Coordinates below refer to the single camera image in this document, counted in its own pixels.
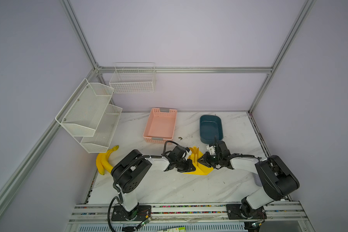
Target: white wire basket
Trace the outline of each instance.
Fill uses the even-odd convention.
[[[94,136],[102,115],[110,102],[113,88],[89,83],[82,90],[60,125],[72,136]]]
[[[101,83],[89,83],[86,79],[83,84],[85,87],[70,109],[64,113],[66,103],[56,116],[56,121],[88,153],[104,153],[111,144],[122,108],[110,104],[113,88]]]
[[[116,94],[154,92],[155,63],[115,63],[115,72],[109,85]]]
[[[122,108],[108,104],[93,137],[83,137],[80,144],[89,153],[107,152],[115,133]]]

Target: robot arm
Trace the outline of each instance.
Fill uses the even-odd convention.
[[[148,170],[168,171],[174,168],[179,172],[195,170],[192,160],[186,159],[189,149],[176,145],[169,155],[165,152],[166,143],[163,155],[142,155],[138,150],[133,150],[111,171],[113,186],[119,193],[127,220],[133,220],[136,216],[139,203],[135,188]],[[199,163],[216,169],[220,166],[220,168],[242,169],[259,174],[263,187],[241,201],[239,214],[245,219],[254,216],[260,207],[281,200],[299,188],[298,180],[276,155],[262,159],[253,155],[230,154],[223,141],[215,141],[208,146],[208,150],[209,152],[198,159]]]
[[[299,188],[297,178],[277,155],[256,158],[253,155],[230,154],[223,141],[207,146],[208,152],[199,163],[216,168],[242,169],[259,175],[262,188],[241,200],[240,216],[247,219],[254,216],[262,206],[281,200]]]

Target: white arm segment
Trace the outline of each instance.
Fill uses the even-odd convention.
[[[246,201],[249,203],[251,208],[258,209],[259,207],[273,202],[274,199],[267,195],[263,187],[260,187],[258,190],[247,196]]]
[[[146,160],[152,163],[152,166],[149,168],[149,171],[165,171],[167,167],[169,166],[169,161],[165,157],[146,158]],[[128,212],[133,210],[138,205],[138,200],[136,198],[135,191],[136,189],[134,189],[130,193],[122,193],[121,191],[121,195],[120,195],[121,196],[120,199],[122,199],[121,204],[125,208],[125,210]]]
[[[258,162],[255,158],[236,157],[230,160],[233,169],[241,169],[258,174],[255,168],[255,163]]]
[[[152,166],[149,168],[149,171],[165,171],[169,166],[169,161],[165,158],[146,158],[151,162]]]
[[[237,157],[230,160],[232,168],[242,169],[250,171],[252,173],[258,174],[255,168],[255,163],[258,162],[257,159],[248,158],[248,157]],[[270,198],[267,193],[264,191],[264,188],[261,187],[249,196],[246,197],[247,202],[253,209],[258,209],[261,206],[264,206],[274,200]]]

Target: yellow plastic object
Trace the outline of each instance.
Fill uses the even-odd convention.
[[[192,171],[192,172],[186,172],[186,174],[193,174],[193,175],[207,175],[207,174],[209,174],[213,170],[213,168],[206,167],[197,161],[204,154],[202,154],[202,152],[199,151],[198,147],[190,147],[190,150],[192,151],[192,154],[190,155],[190,157],[188,157],[188,159],[192,160],[192,163],[195,166],[196,170]]]
[[[104,169],[106,169],[109,173],[111,173],[112,171],[112,165],[109,164],[108,162],[108,158],[111,155],[112,152],[116,151],[117,149],[119,149],[119,146],[114,146],[112,149],[108,150],[106,153],[99,153],[97,156],[97,160],[96,160],[96,165],[98,168],[98,172],[101,175],[104,175]]]

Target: pink plastic basket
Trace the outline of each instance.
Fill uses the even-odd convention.
[[[152,108],[143,138],[146,142],[155,143],[165,143],[167,140],[172,140],[176,120],[176,109]]]

